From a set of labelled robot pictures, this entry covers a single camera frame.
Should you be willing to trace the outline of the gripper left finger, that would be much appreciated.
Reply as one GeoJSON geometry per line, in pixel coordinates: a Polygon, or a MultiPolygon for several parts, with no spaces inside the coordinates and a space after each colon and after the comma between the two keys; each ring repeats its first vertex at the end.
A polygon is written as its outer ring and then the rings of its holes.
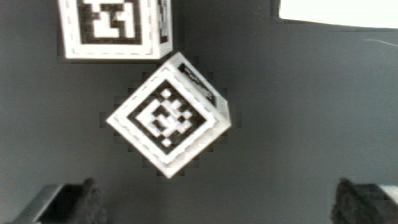
{"type": "Polygon", "coordinates": [[[10,224],[106,224],[93,179],[45,185],[10,224]]]}

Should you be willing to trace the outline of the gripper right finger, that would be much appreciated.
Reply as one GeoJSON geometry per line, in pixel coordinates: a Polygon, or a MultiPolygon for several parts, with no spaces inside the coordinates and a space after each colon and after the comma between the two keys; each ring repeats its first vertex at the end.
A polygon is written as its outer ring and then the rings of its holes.
{"type": "Polygon", "coordinates": [[[398,185],[355,184],[342,178],[330,220],[331,224],[398,224],[398,185]]]}

